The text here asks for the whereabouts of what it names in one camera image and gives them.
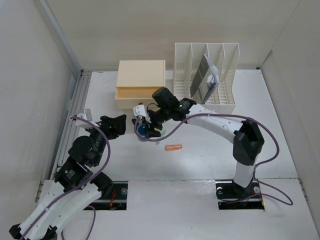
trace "blue object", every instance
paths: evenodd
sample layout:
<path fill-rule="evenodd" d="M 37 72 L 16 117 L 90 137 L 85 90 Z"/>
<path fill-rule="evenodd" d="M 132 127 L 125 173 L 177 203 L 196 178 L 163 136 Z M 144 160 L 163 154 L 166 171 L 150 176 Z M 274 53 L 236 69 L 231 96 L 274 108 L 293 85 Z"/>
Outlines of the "blue object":
<path fill-rule="evenodd" d="M 136 130 L 144 137 L 147 135 L 147 125 L 145 123 L 139 124 Z"/>

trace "drawer lid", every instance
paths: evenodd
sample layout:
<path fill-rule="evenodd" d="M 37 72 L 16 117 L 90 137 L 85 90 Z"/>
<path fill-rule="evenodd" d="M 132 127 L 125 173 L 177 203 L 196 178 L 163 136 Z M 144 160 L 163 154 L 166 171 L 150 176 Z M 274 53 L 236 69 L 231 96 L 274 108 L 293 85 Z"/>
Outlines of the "drawer lid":
<path fill-rule="evenodd" d="M 121 60 L 117 87 L 164 87 L 166 85 L 165 60 Z"/>

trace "orange object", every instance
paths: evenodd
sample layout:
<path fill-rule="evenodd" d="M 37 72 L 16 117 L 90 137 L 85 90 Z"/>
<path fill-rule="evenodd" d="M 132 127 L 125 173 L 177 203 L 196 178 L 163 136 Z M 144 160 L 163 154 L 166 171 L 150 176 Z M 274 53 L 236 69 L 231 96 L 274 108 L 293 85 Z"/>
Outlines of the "orange object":
<path fill-rule="evenodd" d="M 110 210 L 112 210 L 112 206 L 113 206 L 113 204 L 114 204 L 114 200 L 115 200 L 116 195 L 117 195 L 116 190 L 114 190 L 114 191 L 112 192 L 112 198 L 111 198 L 111 200 L 110 200 L 110 202 L 109 202 L 109 204 L 110 204 Z"/>
<path fill-rule="evenodd" d="M 165 145 L 164 149 L 166 151 L 180 150 L 180 149 L 182 149 L 182 145 L 181 144 Z"/>

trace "wooden box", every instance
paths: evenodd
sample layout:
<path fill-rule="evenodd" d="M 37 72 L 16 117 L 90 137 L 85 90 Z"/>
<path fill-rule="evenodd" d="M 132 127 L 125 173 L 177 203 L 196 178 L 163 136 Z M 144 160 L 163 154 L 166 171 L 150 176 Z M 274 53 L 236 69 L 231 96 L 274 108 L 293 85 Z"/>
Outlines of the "wooden box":
<path fill-rule="evenodd" d="M 155 103 L 152 94 L 166 86 L 165 60 L 121 60 L 116 80 L 115 101 L 119 109 Z"/>

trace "white dish rack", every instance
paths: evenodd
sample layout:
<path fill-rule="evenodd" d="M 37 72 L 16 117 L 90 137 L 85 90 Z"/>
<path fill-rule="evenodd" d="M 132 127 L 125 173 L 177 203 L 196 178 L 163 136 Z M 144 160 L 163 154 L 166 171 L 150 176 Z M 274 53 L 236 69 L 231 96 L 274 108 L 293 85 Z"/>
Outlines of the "white dish rack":
<path fill-rule="evenodd" d="M 232 85 L 239 58 L 238 43 L 176 43 L 173 69 L 173 94 L 179 99 L 190 99 L 190 85 L 206 54 L 218 68 L 220 83 L 203 105 L 221 114 L 235 109 Z"/>

